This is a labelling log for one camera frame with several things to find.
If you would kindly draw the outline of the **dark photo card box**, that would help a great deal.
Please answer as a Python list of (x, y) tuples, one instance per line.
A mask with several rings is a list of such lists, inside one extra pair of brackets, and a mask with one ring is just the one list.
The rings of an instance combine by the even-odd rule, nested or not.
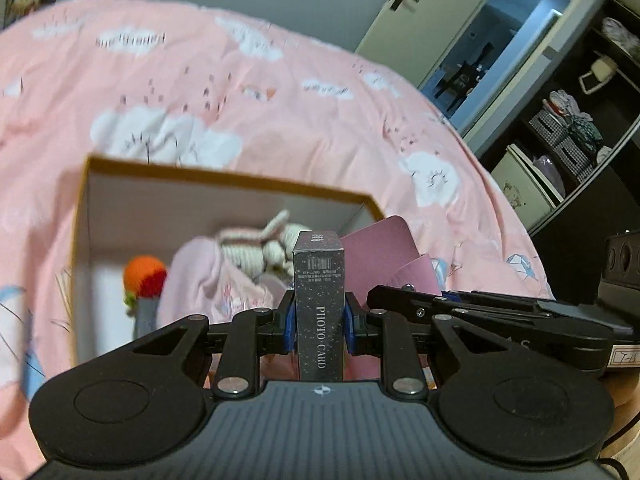
[(331, 231), (303, 231), (294, 246), (294, 300), (300, 379), (343, 379), (344, 247)]

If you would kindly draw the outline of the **orange cardboard box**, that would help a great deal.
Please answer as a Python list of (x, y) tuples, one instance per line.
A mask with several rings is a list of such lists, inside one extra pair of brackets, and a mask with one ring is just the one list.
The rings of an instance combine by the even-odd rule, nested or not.
[(131, 258), (164, 263), (198, 235), (261, 228), (286, 209), (292, 221), (346, 235), (383, 219), (366, 194), (235, 172), (91, 157), (79, 192), (70, 259), (72, 362), (134, 338), (122, 270)]

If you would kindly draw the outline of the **beige storage bin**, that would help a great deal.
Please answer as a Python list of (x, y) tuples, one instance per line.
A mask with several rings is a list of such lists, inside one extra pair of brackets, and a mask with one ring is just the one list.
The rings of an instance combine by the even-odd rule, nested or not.
[(506, 154), (492, 170), (491, 177), (527, 231), (548, 217), (564, 200), (552, 182), (515, 144), (506, 147)]

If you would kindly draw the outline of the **checkered storage basket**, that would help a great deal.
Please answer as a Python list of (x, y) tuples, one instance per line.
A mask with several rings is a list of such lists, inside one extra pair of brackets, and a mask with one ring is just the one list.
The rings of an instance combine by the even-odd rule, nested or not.
[(570, 135), (566, 125), (559, 118), (546, 110), (541, 110), (532, 118), (528, 124), (538, 133), (538, 136), (555, 150), (567, 148)]

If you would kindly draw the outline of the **cream crochet bunny doll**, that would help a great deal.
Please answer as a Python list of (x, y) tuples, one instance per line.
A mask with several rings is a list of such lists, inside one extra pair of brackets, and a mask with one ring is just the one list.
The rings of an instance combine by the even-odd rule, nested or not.
[(290, 222), (290, 212), (281, 210), (261, 228), (225, 228), (215, 235), (224, 256), (252, 280), (266, 272), (294, 275), (293, 248), (305, 229)]

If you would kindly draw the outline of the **pink printed bed quilt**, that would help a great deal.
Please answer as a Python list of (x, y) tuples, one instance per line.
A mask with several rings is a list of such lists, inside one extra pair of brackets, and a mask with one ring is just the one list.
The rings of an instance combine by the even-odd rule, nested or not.
[(189, 3), (64, 0), (1, 35), (1, 474), (42, 455), (26, 418), (70, 367), (64, 288), (91, 154), (371, 196), (449, 289), (549, 297), (498, 184), (387, 67), (258, 18)]

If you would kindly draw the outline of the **orange knitted toy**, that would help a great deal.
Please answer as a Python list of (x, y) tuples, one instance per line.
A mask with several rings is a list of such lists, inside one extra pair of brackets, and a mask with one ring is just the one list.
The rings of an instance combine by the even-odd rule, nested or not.
[(129, 316), (136, 315), (141, 298), (153, 299), (160, 296), (166, 276), (166, 266), (159, 258), (143, 255), (134, 257), (127, 263), (122, 272), (122, 286)]

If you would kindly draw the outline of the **pink fabric pouch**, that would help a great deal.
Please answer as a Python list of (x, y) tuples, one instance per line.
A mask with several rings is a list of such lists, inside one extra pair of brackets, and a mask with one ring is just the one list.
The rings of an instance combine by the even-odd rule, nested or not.
[(171, 260), (156, 325), (163, 327), (191, 314), (205, 315), (212, 324), (227, 323), (245, 310), (277, 307), (284, 292), (277, 278), (254, 282), (224, 256), (216, 240), (198, 236)]

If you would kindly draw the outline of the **dark wardrobe shelf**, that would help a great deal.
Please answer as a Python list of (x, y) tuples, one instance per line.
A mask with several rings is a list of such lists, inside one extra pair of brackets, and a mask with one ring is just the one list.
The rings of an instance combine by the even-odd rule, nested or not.
[[(566, 125), (555, 150), (528, 124), (541, 110)], [(639, 227), (639, 14), (604, 0), (585, 31), (480, 161), (495, 169), (515, 144), (558, 170), (561, 205), (529, 232), (552, 294), (597, 296), (609, 237)]]

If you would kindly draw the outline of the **white room door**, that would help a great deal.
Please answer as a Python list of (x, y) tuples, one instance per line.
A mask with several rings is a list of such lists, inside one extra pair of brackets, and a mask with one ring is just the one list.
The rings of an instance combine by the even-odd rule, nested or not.
[(357, 53), (415, 86), (434, 72), (487, 0), (388, 0)]

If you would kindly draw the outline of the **mauve pink card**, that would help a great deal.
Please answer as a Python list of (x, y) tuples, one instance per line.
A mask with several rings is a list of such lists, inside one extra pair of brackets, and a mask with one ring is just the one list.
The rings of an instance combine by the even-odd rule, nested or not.
[(401, 288), (407, 284), (417, 292), (440, 294), (431, 257), (416, 248), (407, 222), (391, 216), (341, 238), (345, 252), (345, 289), (359, 303), (375, 286)]

